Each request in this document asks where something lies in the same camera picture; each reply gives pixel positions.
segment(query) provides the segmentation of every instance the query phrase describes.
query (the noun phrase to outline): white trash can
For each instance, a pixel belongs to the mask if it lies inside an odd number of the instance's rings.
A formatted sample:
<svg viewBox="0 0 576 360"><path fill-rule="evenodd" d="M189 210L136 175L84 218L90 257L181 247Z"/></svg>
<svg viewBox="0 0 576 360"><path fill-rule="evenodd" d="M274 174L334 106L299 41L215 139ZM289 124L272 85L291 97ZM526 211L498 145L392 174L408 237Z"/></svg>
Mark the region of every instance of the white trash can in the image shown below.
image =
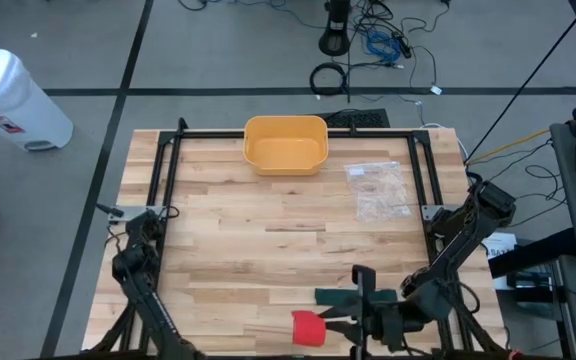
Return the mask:
<svg viewBox="0 0 576 360"><path fill-rule="evenodd" d="M0 49L0 135L26 151L38 151L66 146L72 129L21 60Z"/></svg>

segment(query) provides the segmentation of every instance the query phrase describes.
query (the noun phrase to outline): yellow bowl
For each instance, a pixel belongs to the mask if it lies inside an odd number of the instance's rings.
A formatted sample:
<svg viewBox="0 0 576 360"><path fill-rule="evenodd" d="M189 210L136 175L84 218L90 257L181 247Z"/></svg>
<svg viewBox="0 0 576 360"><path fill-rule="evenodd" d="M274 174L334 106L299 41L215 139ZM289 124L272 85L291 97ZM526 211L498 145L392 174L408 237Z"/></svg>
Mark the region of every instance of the yellow bowl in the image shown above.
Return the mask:
<svg viewBox="0 0 576 360"><path fill-rule="evenodd" d="M246 123L244 157L258 175L314 175L328 157L318 116L256 116Z"/></svg>

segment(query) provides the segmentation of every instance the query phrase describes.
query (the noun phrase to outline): red object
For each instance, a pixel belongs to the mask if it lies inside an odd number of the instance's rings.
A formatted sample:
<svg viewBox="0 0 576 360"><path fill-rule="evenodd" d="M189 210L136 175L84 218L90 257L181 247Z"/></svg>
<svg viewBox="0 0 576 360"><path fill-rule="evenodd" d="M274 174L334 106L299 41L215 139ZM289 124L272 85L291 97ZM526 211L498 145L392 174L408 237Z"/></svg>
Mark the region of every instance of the red object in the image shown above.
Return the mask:
<svg viewBox="0 0 576 360"><path fill-rule="evenodd" d="M508 360L513 360L517 355L521 355L521 352L519 350L511 351L510 354L508 354Z"/></svg>
<svg viewBox="0 0 576 360"><path fill-rule="evenodd" d="M24 129L17 126L17 124L12 122L10 119L8 119L5 116L0 116L0 128L9 134L25 133L26 132Z"/></svg>
<svg viewBox="0 0 576 360"><path fill-rule="evenodd" d="M320 347L326 341L326 321L312 311L292 312L292 343Z"/></svg>

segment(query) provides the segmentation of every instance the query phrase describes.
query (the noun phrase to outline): black keyboard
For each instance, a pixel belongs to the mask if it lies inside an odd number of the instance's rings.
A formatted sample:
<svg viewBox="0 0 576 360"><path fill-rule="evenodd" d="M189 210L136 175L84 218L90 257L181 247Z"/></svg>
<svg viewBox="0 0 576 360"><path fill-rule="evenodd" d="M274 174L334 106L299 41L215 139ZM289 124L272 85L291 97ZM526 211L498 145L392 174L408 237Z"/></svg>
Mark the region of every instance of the black keyboard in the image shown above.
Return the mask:
<svg viewBox="0 0 576 360"><path fill-rule="evenodd" d="M390 127L386 109L347 110L314 115L324 119L329 128L350 128L351 124L355 124L357 128Z"/></svg>

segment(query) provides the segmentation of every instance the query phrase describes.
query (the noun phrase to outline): metal bracket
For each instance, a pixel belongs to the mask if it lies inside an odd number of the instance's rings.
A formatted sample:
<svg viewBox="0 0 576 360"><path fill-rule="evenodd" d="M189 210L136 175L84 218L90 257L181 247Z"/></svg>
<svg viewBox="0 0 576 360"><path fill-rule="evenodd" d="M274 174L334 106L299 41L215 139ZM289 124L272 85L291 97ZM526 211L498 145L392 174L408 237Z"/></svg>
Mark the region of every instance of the metal bracket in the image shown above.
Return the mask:
<svg viewBox="0 0 576 360"><path fill-rule="evenodd" d="M421 207L421 216L424 221L430 221L439 209L446 209L450 211L455 211L459 209L462 205L423 205Z"/></svg>
<svg viewBox="0 0 576 360"><path fill-rule="evenodd" d="M159 135L158 145L162 146L170 143L175 136L177 136L177 133L174 131L162 131Z"/></svg>
<svg viewBox="0 0 576 360"><path fill-rule="evenodd" d="M357 136L357 125L354 121L350 122L350 136Z"/></svg>
<svg viewBox="0 0 576 360"><path fill-rule="evenodd" d="M412 136L414 136L418 142L424 145L430 145L430 135L428 134L428 130L413 130Z"/></svg>
<svg viewBox="0 0 576 360"><path fill-rule="evenodd" d="M165 207L164 206L115 206L117 210L121 210L124 212L122 216L115 216L113 214L108 215L108 221L110 222L128 222L137 216L146 212L146 210L152 210L155 214L166 217L168 214L165 214Z"/></svg>

